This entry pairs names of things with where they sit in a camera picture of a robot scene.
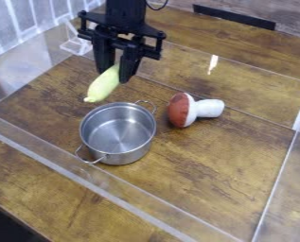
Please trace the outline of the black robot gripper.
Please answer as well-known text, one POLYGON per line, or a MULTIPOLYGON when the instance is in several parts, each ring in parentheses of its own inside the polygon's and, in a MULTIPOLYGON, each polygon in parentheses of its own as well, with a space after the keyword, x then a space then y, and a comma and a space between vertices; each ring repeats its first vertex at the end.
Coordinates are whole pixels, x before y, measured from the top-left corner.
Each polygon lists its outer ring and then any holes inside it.
POLYGON ((152 9, 148 0, 106 0, 105 13, 85 10, 78 13, 78 36, 93 43, 101 74, 114 65, 116 49, 125 49, 120 62, 121 83, 128 83, 136 75, 143 57, 161 58, 167 34, 147 24, 147 8, 152 9))

